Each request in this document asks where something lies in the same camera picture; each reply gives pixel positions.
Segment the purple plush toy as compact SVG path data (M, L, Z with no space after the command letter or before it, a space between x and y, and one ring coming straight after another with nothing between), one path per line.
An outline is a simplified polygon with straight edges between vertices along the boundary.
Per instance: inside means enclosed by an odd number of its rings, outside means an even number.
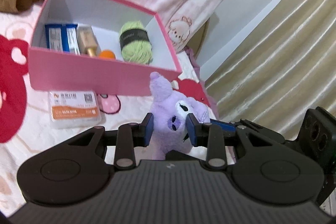
M168 152L175 150L189 153L192 144L186 139L186 118L191 113L199 123L209 123L208 107L176 91L171 83L158 72L150 74L150 91L153 103L150 112L154 116L153 159L165 160Z

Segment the clear dental floss box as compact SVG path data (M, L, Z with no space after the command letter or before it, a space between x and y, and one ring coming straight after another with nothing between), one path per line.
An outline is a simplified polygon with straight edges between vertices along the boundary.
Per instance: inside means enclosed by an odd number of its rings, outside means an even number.
M101 122L97 97L92 91L51 91L49 112L55 129L94 126Z

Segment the green yarn ball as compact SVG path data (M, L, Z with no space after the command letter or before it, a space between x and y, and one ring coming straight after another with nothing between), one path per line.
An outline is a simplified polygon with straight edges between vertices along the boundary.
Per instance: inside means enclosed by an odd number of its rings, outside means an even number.
M152 62L152 45L141 21L126 22L120 29L119 42L124 61L142 65Z

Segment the beige striped curtain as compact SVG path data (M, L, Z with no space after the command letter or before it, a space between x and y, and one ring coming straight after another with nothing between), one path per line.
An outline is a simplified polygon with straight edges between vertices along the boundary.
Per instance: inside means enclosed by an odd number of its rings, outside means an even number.
M335 113L335 0L281 0L206 81L221 121L296 138L308 109Z

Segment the orange ball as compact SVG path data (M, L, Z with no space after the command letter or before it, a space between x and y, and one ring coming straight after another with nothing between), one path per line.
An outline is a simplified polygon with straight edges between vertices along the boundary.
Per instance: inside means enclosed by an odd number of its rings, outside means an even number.
M113 60L116 59L116 55L111 50L103 50L103 51L101 51L100 54L99 54L99 57L103 58L103 59L113 59Z

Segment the gold cosmetic bottle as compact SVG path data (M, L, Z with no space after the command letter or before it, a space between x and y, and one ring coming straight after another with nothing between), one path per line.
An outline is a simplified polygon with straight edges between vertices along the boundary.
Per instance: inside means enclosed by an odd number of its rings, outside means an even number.
M76 30L79 50L82 55L97 56L98 42L92 27L79 26Z

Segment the white bear print bedsheet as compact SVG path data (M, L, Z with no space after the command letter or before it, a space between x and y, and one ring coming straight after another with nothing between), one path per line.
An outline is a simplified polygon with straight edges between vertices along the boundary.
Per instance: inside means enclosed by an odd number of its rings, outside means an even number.
M1 14L1 35L8 39L31 39L42 3L38 2L20 14ZM49 95L31 88L29 75L23 77L27 91L26 115L18 133L1 144L1 212L9 217L25 204L17 183L19 166L30 157L53 147L83 131L85 127L54 129L50 123ZM151 97L119 96L120 111L102 114L101 125L115 130L127 122L140 122L149 111Z

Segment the pink storage box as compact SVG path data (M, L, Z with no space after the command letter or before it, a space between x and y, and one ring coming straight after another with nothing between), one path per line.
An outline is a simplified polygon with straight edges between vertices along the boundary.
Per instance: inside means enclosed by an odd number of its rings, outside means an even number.
M119 32L126 22L140 21L152 45L152 62L124 61ZM58 52L47 47L46 24L90 26L101 50L115 59ZM175 80L182 71L165 27L155 11L127 0L45 0L29 48L29 74L35 90L91 90L98 94L148 96L150 74Z

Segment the blue snack packet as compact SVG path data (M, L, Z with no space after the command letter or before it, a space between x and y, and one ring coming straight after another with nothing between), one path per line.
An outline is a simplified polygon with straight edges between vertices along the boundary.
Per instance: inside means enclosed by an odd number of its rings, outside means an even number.
M63 51L62 25L61 24L46 24L45 32L46 32L48 48L50 50L62 52Z
M77 40L77 24L64 24L61 27L63 52L80 55Z

